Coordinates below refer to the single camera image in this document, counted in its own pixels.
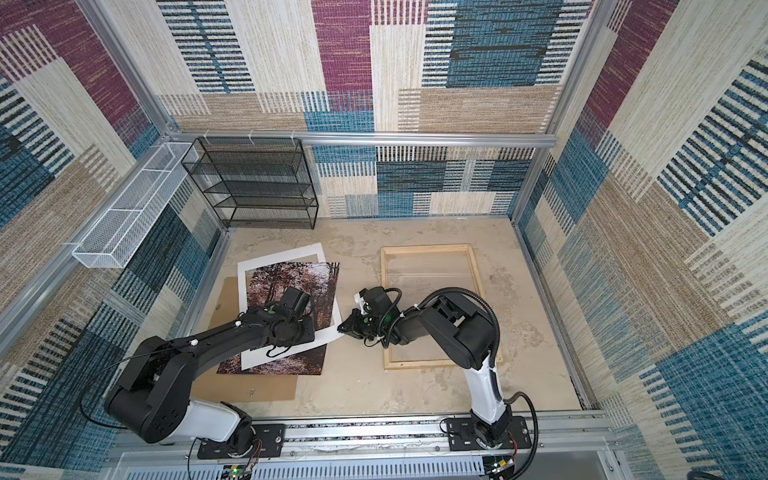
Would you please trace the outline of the autumn forest photo print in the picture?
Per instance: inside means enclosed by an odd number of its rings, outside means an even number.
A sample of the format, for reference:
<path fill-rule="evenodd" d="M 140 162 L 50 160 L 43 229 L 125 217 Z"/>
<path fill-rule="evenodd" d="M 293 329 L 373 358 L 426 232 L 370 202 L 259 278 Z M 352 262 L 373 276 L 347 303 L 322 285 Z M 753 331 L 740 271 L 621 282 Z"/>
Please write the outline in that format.
<path fill-rule="evenodd" d="M 246 298 L 249 309 L 277 301 L 289 287 L 311 296 L 317 331 L 333 323 L 333 306 L 339 276 L 338 262 L 280 262 L 248 271 Z M 322 373 L 327 346 L 296 353 L 249 369 L 242 369 L 241 355 L 222 362 L 217 374 L 308 375 Z"/>

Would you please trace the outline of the white photo mat board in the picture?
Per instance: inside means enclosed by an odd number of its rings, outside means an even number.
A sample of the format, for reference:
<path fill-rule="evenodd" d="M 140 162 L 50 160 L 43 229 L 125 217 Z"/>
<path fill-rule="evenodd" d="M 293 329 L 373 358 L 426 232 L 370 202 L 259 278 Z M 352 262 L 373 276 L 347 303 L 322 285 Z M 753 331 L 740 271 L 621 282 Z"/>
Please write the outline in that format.
<path fill-rule="evenodd" d="M 302 259 L 311 259 L 317 260 L 318 262 L 325 262 L 326 257 L 322 244 L 314 243 L 239 262 L 237 264 L 239 311 L 243 312 L 248 307 L 247 287 L 250 283 L 250 281 L 247 279 L 248 272 L 276 263 L 298 261 Z M 315 333 L 315 340 L 313 342 L 292 347 L 291 349 L 276 355 L 274 358 L 269 358 L 267 356 L 267 347 L 243 351 L 241 353 L 242 369 L 246 370 L 252 367 L 267 364 L 275 360 L 286 358 L 289 355 L 302 353 L 340 339 L 342 334 L 338 331 L 338 326 L 342 322 L 342 317 L 336 298 L 333 298 L 332 306 L 333 310 L 330 326 L 317 330 Z"/>

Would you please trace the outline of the clear acrylic frame pane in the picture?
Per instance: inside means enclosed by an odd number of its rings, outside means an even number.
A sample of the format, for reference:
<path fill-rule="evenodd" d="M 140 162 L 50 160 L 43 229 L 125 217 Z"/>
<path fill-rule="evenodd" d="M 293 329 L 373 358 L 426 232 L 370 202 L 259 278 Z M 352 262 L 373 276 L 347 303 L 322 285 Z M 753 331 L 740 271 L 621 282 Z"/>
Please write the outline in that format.
<path fill-rule="evenodd" d="M 399 308 L 405 309 L 440 288 L 461 287 L 485 294 L 477 261 L 469 244 L 383 247 L 381 280 L 385 288 L 402 291 Z M 389 347 L 384 353 L 387 370 L 452 367 L 438 344 L 425 336 L 405 345 Z"/>

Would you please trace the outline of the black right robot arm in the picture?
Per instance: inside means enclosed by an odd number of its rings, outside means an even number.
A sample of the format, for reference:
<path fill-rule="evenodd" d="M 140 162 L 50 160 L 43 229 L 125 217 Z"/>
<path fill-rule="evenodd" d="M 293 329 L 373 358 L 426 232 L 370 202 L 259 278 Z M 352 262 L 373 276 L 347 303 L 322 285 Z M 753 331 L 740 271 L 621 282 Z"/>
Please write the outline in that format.
<path fill-rule="evenodd" d="M 338 332 L 368 347 L 385 349 L 431 337 L 464 371 L 479 445 L 500 446 L 512 413 L 497 375 L 501 331 L 492 308 L 477 293 L 461 287 L 438 289 L 405 308 L 399 307 L 401 297 L 402 291 L 395 287 L 361 290 L 355 296 L 357 307 L 338 326 Z"/>

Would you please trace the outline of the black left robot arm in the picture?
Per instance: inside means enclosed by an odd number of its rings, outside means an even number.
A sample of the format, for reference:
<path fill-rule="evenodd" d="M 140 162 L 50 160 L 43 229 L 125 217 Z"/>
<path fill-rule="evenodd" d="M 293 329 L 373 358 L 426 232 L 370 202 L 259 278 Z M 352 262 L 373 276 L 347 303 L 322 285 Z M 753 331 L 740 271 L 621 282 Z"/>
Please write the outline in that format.
<path fill-rule="evenodd" d="M 226 402 L 191 396 L 194 381 L 250 349 L 290 349 L 315 339 L 312 297 L 293 287 L 221 326 L 172 340 L 143 341 L 104 402 L 105 412 L 148 444 L 190 438 L 242 458 L 258 445 L 252 418 Z"/>

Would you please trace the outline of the brown cardboard backing board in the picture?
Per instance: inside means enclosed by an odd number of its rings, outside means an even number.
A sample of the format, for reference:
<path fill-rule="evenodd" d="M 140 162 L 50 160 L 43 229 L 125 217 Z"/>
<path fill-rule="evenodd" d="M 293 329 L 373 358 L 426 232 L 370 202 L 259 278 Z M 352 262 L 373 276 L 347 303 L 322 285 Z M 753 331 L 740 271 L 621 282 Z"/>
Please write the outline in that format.
<path fill-rule="evenodd" d="M 238 300 L 237 278 L 225 278 L 215 309 L 207 316 L 209 325 L 201 327 L 201 330 L 234 320 L 239 313 Z M 193 399 L 230 404 L 293 400 L 297 383 L 297 376 L 218 374 L 217 368 L 212 368 L 195 380 L 191 396 Z"/>

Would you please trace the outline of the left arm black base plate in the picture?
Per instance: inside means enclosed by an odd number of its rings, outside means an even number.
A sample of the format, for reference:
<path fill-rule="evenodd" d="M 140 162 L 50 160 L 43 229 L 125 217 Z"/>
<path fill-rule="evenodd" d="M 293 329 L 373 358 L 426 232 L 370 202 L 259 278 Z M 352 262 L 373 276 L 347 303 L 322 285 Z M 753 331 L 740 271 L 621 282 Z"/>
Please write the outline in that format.
<path fill-rule="evenodd" d="M 238 427 L 229 440 L 200 441 L 198 460 L 255 459 L 279 457 L 283 448 L 284 424 L 256 424 Z"/>

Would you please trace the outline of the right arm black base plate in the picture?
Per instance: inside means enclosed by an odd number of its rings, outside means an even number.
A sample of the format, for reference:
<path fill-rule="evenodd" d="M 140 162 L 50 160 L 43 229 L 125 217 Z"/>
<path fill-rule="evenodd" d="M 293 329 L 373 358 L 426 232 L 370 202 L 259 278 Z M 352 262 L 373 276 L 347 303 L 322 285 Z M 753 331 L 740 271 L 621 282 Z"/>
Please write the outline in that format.
<path fill-rule="evenodd" d="M 475 425 L 469 417 L 447 417 L 440 421 L 439 428 L 447 436 L 450 451 L 470 450 L 526 450 L 533 445 L 532 428 L 522 416 L 513 416 L 507 424 L 499 443 L 487 447 L 476 436 Z"/>

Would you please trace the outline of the aluminium mounting rail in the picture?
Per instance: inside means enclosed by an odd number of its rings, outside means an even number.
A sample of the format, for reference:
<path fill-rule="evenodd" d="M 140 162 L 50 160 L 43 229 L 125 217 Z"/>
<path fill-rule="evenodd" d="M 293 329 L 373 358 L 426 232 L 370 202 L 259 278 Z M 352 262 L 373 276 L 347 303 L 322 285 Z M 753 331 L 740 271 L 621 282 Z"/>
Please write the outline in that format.
<path fill-rule="evenodd" d="M 275 458 L 198 460 L 200 441 L 148 445 L 118 436 L 102 479 L 629 479 L 629 461 L 601 411 L 546 411 L 526 450 L 450 451 L 439 428 L 458 414 L 264 418 L 284 424 Z"/>

